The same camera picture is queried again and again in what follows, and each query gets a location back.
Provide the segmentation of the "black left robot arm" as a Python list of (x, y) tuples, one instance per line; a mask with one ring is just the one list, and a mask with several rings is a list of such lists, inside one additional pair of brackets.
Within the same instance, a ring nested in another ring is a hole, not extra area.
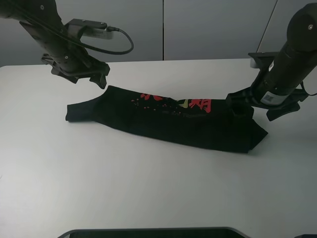
[(63, 24), (53, 0), (2, 0), (0, 16), (17, 20), (44, 49), (42, 62), (52, 67), (53, 75), (72, 83), (88, 78), (105, 89), (109, 65), (90, 56), (80, 41), (86, 30), (103, 27), (78, 19)]

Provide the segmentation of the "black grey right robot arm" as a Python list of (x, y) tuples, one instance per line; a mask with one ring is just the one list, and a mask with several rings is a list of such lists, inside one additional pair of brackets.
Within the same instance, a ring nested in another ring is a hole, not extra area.
[(295, 13), (287, 28), (287, 41), (279, 52), (250, 53), (259, 73), (248, 88), (228, 94), (226, 102), (236, 117), (252, 116), (253, 108), (266, 109), (273, 121), (300, 109), (310, 96), (303, 80), (317, 65), (317, 4)]

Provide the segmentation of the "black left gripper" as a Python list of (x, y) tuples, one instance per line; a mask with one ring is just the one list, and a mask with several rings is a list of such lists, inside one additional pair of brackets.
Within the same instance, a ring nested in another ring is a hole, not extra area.
[(53, 75), (74, 84), (79, 79), (88, 78), (101, 89), (106, 88), (109, 65), (90, 56), (82, 47), (69, 47), (67, 44), (54, 42), (41, 42), (41, 47), (45, 51), (42, 62), (52, 67)]

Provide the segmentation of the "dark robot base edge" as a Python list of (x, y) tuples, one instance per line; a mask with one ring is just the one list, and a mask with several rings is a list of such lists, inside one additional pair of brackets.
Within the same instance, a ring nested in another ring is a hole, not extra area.
[(78, 229), (61, 238), (246, 238), (247, 235), (229, 227), (215, 228), (150, 228), (150, 229)]

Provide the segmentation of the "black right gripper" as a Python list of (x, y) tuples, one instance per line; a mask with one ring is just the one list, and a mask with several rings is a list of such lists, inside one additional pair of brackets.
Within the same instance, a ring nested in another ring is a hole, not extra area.
[(303, 89), (295, 89), (290, 95), (277, 95), (267, 91), (260, 99), (256, 99), (252, 87), (248, 87), (227, 95), (226, 102), (232, 107), (235, 118), (248, 115), (248, 107), (257, 107), (268, 110), (266, 116), (269, 121), (280, 118), (300, 109), (299, 101), (307, 99), (308, 94)]

